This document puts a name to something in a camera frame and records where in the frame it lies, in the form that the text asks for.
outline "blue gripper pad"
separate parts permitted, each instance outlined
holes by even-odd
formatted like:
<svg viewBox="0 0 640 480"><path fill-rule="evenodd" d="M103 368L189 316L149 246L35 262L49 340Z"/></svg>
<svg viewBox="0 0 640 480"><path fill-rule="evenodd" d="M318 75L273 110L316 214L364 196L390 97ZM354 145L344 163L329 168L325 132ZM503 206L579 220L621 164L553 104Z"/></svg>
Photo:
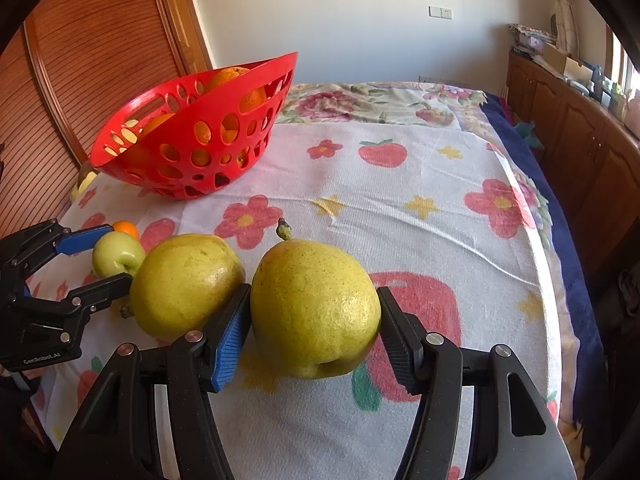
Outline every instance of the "blue gripper pad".
<svg viewBox="0 0 640 480"><path fill-rule="evenodd" d="M216 392L222 390L236 373L240 352L251 326L251 318L248 314L248 305L238 309L216 348L215 366L211 376L211 385Z"/></svg>

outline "metal screw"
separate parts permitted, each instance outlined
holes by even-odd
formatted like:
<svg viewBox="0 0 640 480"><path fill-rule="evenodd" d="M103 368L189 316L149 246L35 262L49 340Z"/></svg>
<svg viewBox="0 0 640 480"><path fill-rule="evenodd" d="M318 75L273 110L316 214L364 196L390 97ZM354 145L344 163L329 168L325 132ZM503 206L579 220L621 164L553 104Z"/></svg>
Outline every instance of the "metal screw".
<svg viewBox="0 0 640 480"><path fill-rule="evenodd" d="M427 334L427 343L432 345L441 345L444 343L444 338L437 332L429 332Z"/></svg>
<svg viewBox="0 0 640 480"><path fill-rule="evenodd" d="M190 330L184 335L184 338L189 343L197 343L202 339L202 332L200 330Z"/></svg>
<svg viewBox="0 0 640 480"><path fill-rule="evenodd" d="M131 343L123 343L118 346L118 355L131 355L133 354L133 345Z"/></svg>
<svg viewBox="0 0 640 480"><path fill-rule="evenodd" d="M496 345L495 353L497 353L500 357L509 357L511 355L511 348L507 345Z"/></svg>

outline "navy blue blanket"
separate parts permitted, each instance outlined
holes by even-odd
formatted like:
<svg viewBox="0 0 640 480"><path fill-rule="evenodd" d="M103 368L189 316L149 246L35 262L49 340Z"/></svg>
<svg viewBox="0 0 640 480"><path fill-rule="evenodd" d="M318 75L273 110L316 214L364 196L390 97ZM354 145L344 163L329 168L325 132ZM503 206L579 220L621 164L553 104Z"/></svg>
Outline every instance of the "navy blue blanket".
<svg viewBox="0 0 640 480"><path fill-rule="evenodd" d="M500 99L491 94L487 94L487 97L488 102L482 105L482 111L516 165L533 180L542 196L549 200L549 213L553 222L552 241L562 263L562 281L566 290L566 304L571 323L575 335L580 340L574 394L574 420L584 427L582 442L591 447L588 471L593 471L609 452L610 420L604 353L582 268L564 213L540 166L526 142L509 124L500 106Z"/></svg>

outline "curtain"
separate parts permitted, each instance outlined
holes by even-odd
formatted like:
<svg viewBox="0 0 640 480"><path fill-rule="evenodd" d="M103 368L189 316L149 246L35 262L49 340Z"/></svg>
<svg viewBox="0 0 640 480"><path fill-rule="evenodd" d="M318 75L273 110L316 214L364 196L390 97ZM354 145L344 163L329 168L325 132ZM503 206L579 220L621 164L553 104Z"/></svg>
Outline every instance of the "curtain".
<svg viewBox="0 0 640 480"><path fill-rule="evenodd" d="M578 31L575 28L574 12L571 8L571 0L553 0L558 26L558 42L556 46L572 54L576 59L580 54L578 49Z"/></svg>

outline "slatted wood panel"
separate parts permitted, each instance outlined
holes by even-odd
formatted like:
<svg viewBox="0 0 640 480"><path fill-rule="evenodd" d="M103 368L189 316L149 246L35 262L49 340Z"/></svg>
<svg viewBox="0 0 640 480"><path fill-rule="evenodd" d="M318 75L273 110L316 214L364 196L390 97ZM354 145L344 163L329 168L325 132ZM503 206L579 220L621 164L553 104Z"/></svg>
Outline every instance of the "slatted wood panel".
<svg viewBox="0 0 640 480"><path fill-rule="evenodd" d="M0 56L0 237L58 216L77 168L42 105L22 31Z"/></svg>
<svg viewBox="0 0 640 480"><path fill-rule="evenodd" d="M33 16L54 92L88 153L125 102L178 76L155 0L42 0Z"/></svg>

